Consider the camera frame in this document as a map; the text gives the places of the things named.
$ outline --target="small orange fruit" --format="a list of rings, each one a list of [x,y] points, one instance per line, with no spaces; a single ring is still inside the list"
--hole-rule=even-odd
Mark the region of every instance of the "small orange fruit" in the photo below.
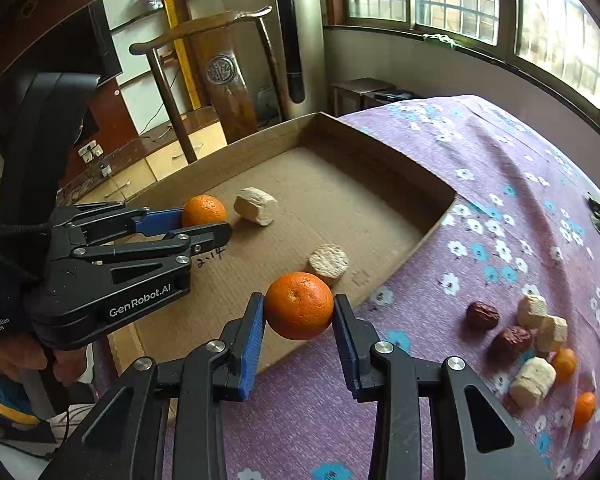
[[[182,210],[182,227],[226,222],[226,209],[211,195],[198,195],[187,202]]]
[[[554,358],[551,359],[551,366],[555,368],[555,382],[558,384],[568,382],[578,367],[576,352],[570,348],[558,350]]]
[[[308,272],[290,272],[269,285],[264,316],[282,337],[303,341],[324,332],[333,317],[331,290]]]
[[[596,396],[591,392],[581,394],[576,400],[576,408],[573,413],[573,429],[579,430],[591,420],[596,411]]]

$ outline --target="cardboard box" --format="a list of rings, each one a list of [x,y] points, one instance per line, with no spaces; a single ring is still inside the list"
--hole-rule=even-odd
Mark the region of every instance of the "cardboard box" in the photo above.
[[[269,226],[233,211],[236,194],[249,186],[278,199]],[[119,372],[141,355],[164,362],[217,338],[227,321],[242,316],[253,291],[265,293],[281,274],[304,270],[322,243],[338,244],[349,256],[333,292],[357,306],[429,237],[456,195],[410,158],[322,113],[211,153],[149,186],[130,205],[173,208],[203,193],[222,200],[234,235],[220,254],[193,258],[188,296],[109,336]],[[259,369],[300,344],[267,327]]]

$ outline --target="window frame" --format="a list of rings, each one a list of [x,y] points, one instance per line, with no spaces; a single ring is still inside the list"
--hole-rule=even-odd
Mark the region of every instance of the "window frame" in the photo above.
[[[442,28],[415,23],[415,0],[406,0],[406,20],[404,22],[379,18],[352,18],[349,16],[349,0],[327,0],[327,2],[329,1],[338,2],[341,11],[337,14],[332,9],[328,9],[327,25],[362,27],[365,30],[375,29],[378,32],[381,30],[383,32],[393,31],[418,40],[421,40],[424,34],[446,34],[461,45],[456,49],[457,52],[474,55],[499,66],[504,63],[503,68],[518,75],[525,75],[526,80],[548,90],[554,97],[558,97],[555,95],[558,94],[561,97],[559,100],[564,105],[586,118],[587,123],[600,134],[600,108],[597,108],[584,95],[557,76],[516,54],[522,36],[523,6],[522,4],[518,5],[522,0],[500,0],[496,45]]]

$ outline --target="beige food chunk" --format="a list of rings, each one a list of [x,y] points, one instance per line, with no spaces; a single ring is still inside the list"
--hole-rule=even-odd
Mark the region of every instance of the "beige food chunk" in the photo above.
[[[309,272],[333,285],[349,267],[347,253],[334,244],[318,245],[309,256]]]
[[[525,328],[538,328],[546,317],[546,301],[537,294],[527,294],[518,303],[518,324]]]
[[[269,225],[276,216],[278,201],[257,187],[246,187],[235,198],[234,210],[256,224]]]
[[[511,383],[509,395],[521,408],[534,408],[546,397],[554,381],[554,367],[541,357],[532,357]]]
[[[536,334],[536,347],[541,352],[557,352],[567,342],[567,321],[558,316],[547,316]]]

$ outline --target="human hand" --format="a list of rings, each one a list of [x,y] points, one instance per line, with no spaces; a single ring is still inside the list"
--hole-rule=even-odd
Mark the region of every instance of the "human hand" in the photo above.
[[[54,350],[54,375],[64,386],[80,378],[87,368],[86,349]],[[28,334],[20,334],[0,340],[0,372],[20,382],[19,368],[44,370],[46,356],[40,343]]]

